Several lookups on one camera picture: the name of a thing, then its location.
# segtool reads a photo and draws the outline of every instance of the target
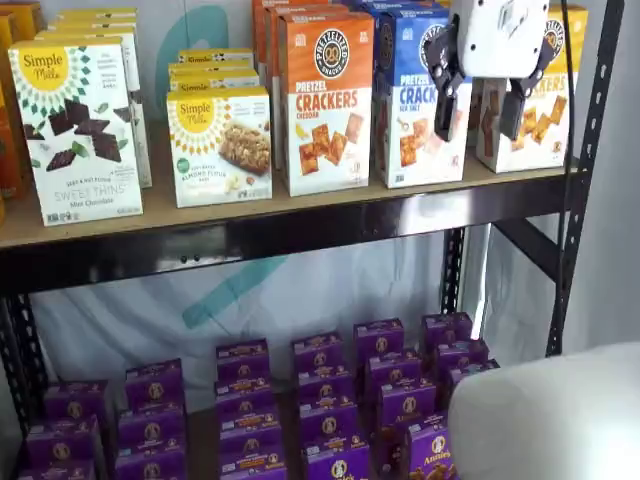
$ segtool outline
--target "brand logo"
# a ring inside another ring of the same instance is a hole
[[[336,28],[325,30],[316,41],[314,51],[316,68],[323,77],[338,78],[347,68],[349,42],[340,30]]]
[[[564,25],[562,25],[558,20],[547,21],[547,28],[544,32],[544,36],[549,42],[549,45],[551,45],[551,48],[553,48],[553,59],[555,60],[564,48]]]

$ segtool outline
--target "cracker box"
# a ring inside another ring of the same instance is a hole
[[[142,213],[121,43],[40,40],[9,50],[45,226]]]
[[[569,7],[574,77],[577,81],[587,29],[587,10]],[[497,173],[564,165],[569,133],[569,85],[565,52],[566,35],[559,5],[549,7],[545,37],[554,59],[525,103],[518,138],[512,142],[500,133],[506,80],[486,80],[476,153]]]
[[[138,70],[138,53],[136,47],[136,37],[134,27],[75,27],[66,26],[67,24],[61,24],[57,30],[43,31],[38,34],[38,38],[56,40],[62,38],[113,38],[118,37],[122,39],[122,51],[124,54],[124,66],[127,77],[127,89],[129,91],[129,98],[131,99],[131,106],[133,108],[133,117],[129,119],[133,128],[135,137],[136,157],[138,159],[138,176],[140,179],[140,186],[143,188],[150,187],[151,181],[151,167],[149,165],[149,139],[147,135],[147,121],[144,114],[144,108],[142,105],[142,90],[140,87],[140,73]],[[108,107],[104,106],[105,103],[101,103],[98,110]]]
[[[324,365],[298,373],[298,397],[320,400],[324,397],[353,397],[353,376],[344,363]]]
[[[342,337],[338,332],[301,338],[291,343],[293,362],[298,372],[343,363]]]
[[[353,397],[339,395],[321,400],[301,400],[300,436],[303,441],[352,431],[358,426],[358,410]]]
[[[186,437],[184,406],[180,403],[151,403],[120,414],[120,448],[176,437]]]
[[[309,480],[371,478],[369,444],[357,429],[306,443],[303,460]]]
[[[178,53],[180,63],[223,62],[227,60],[249,60],[253,64],[253,52],[250,48],[206,48],[181,50]]]
[[[260,85],[255,70],[230,70],[221,72],[196,72],[190,75],[172,75],[169,89],[172,92],[202,92],[212,88],[242,88]]]
[[[471,80],[458,89],[453,138],[445,142],[434,131],[438,91],[423,48],[448,18],[442,8],[390,10],[380,16],[374,151],[389,188],[462,180]]]
[[[373,19],[289,14],[278,22],[290,195],[367,186]]]
[[[402,474],[399,478],[458,480],[445,414],[432,415],[408,425],[402,448]]]
[[[282,445],[273,444],[257,451],[234,452],[219,457],[220,480],[286,480]]]
[[[0,2],[0,11],[16,16],[16,26],[20,32],[17,40],[33,40],[39,31],[47,28],[40,2]]]
[[[80,420],[50,420],[31,426],[26,439],[32,467],[69,460],[92,460],[106,480],[104,449],[95,415]]]
[[[124,389],[134,410],[147,403],[184,404],[182,362],[177,358],[127,370]]]
[[[252,412],[275,403],[271,382],[267,377],[219,380],[215,389],[219,415]]]
[[[282,427],[275,406],[245,414],[220,417],[220,452],[250,452],[282,442]]]
[[[118,480],[186,478],[187,462],[183,438],[147,442],[121,449],[116,460]]]
[[[216,347],[219,380],[269,375],[269,349],[264,338]]]
[[[56,463],[52,467],[32,468],[18,475],[18,480],[95,480],[93,463],[70,461]]]
[[[264,87],[172,92],[167,109],[178,208],[271,198]]]

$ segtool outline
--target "chocolate image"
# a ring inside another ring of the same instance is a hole
[[[93,140],[93,149],[98,157],[111,160],[112,162],[122,161],[115,135],[109,133],[94,133],[91,135],[91,139]]]
[[[74,125],[80,125],[84,120],[89,120],[89,107],[84,103],[64,99],[64,108],[67,111],[69,121]]]
[[[74,158],[76,158],[76,154],[72,150],[56,153],[51,163],[47,166],[47,172],[68,167],[73,163]]]
[[[109,120],[91,120],[88,118],[80,123],[73,133],[76,135],[93,135],[94,133],[102,133],[109,123]]]

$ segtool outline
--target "pretzel crackers box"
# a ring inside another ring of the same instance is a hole
[[[587,18],[587,10],[576,6],[569,8],[576,81]],[[560,6],[550,7],[545,37],[553,47],[554,59],[525,103],[522,125],[515,142],[500,133],[500,116],[508,89],[507,82],[484,82],[476,153],[483,163],[497,173],[564,165],[569,135],[569,84],[566,35]]]
[[[289,193],[367,186],[373,19],[289,14],[278,35]]]
[[[171,92],[167,110],[178,208],[271,198],[264,87]]]

